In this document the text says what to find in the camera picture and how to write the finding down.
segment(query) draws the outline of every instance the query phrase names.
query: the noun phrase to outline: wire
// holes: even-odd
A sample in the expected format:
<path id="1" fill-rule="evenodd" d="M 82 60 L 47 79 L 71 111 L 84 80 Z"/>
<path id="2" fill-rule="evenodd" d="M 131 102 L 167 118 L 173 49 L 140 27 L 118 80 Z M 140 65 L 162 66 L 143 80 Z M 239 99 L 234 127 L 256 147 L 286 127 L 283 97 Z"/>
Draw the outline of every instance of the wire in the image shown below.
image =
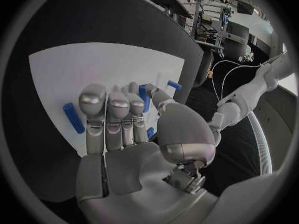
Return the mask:
<path id="1" fill-rule="evenodd" d="M 218 66 L 218 64 L 223 63 L 223 62 L 232 63 L 232 64 L 235 64 L 235 65 L 237 65 L 237 66 L 245 66 L 245 65 L 241 65 L 241 64 L 239 64 L 239 63 L 236 63 L 236 62 L 233 62 L 233 61 L 229 61 L 229 60 L 218 61 L 218 62 L 213 66 L 213 68 L 212 68 L 212 70 L 211 70 L 211 72 L 212 72 L 212 85 L 213 85 L 213 89 L 214 89 L 214 92 L 215 92 L 215 95 L 216 95 L 218 101 L 220 101 L 220 99 L 219 99 L 219 96 L 218 96 L 217 91 L 216 91 L 216 88 L 215 88 L 215 84 L 214 84 L 213 76 L 214 76 L 214 69 Z"/>
<path id="2" fill-rule="evenodd" d="M 225 80 L 227 78 L 227 76 L 233 72 L 234 70 L 238 69 L 238 68 L 257 68 L 257 67 L 260 67 L 261 65 L 258 65 L 258 66 L 245 66 L 245 65 L 241 65 L 241 66 L 237 66 L 237 67 L 234 67 L 233 69 L 231 69 L 228 73 L 226 73 L 223 81 L 222 81 L 222 86 L 221 86 L 221 99 L 223 99 L 223 87 L 224 87 L 224 83 L 225 83 Z"/>

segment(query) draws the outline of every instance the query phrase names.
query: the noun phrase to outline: white board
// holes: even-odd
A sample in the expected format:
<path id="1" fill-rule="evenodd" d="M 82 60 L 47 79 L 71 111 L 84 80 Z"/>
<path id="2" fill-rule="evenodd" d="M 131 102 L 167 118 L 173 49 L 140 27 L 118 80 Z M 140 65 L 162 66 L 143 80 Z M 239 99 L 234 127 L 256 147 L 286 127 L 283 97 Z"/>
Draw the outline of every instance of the white board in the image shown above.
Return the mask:
<path id="1" fill-rule="evenodd" d="M 90 83 L 120 87 L 135 81 L 152 83 L 173 97 L 168 80 L 178 82 L 184 60 L 163 52 L 115 43 L 76 43 L 49 48 L 29 56 L 33 82 L 49 118 L 82 157 L 86 155 L 85 133 L 78 134 L 62 107 L 72 102 L 86 126 L 78 106 L 81 91 Z M 150 105 L 145 114 L 147 128 L 156 131 L 157 111 Z"/>

